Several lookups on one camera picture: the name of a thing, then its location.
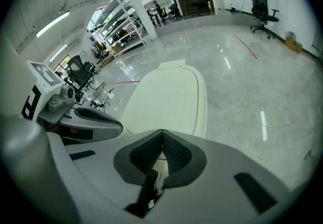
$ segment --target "staircase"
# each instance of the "staircase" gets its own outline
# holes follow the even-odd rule
[[[210,9],[208,6],[199,9],[196,6],[193,6],[192,3],[206,4],[205,0],[184,0],[187,16],[205,16],[210,14]]]

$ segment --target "office chair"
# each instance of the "office chair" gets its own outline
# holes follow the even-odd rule
[[[69,69],[69,77],[73,80],[72,82],[76,82],[80,85],[79,90],[81,91],[84,87],[88,86],[94,82],[91,80],[93,73],[86,70],[82,64],[82,60],[79,55],[74,56],[68,62],[68,69]]]
[[[276,12],[279,12],[278,10],[274,10],[273,15],[268,15],[268,5],[267,0],[252,0],[252,14],[261,21],[261,27],[259,26],[251,26],[250,29],[255,28],[252,30],[253,33],[255,33],[255,30],[261,30],[267,33],[268,39],[271,38],[271,34],[268,32],[268,30],[265,29],[265,25],[267,25],[268,21],[272,22],[278,22],[279,19],[275,17]]]

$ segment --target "machine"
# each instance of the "machine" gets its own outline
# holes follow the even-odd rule
[[[22,111],[29,120],[3,119],[1,157],[26,198],[54,221],[250,222],[288,197],[242,152],[204,139],[205,83],[185,60],[148,73],[120,121],[76,103],[45,65],[28,64],[38,92]],[[63,131],[46,133],[36,122]]]

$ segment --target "glossy floor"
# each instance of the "glossy floor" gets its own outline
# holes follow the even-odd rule
[[[323,75],[311,58],[248,27],[164,35],[102,69],[97,81],[116,94],[106,112],[119,119],[138,84],[112,83],[140,81],[160,63],[178,59],[205,79],[207,139],[239,149],[291,190],[308,180],[322,149],[323,114]]]

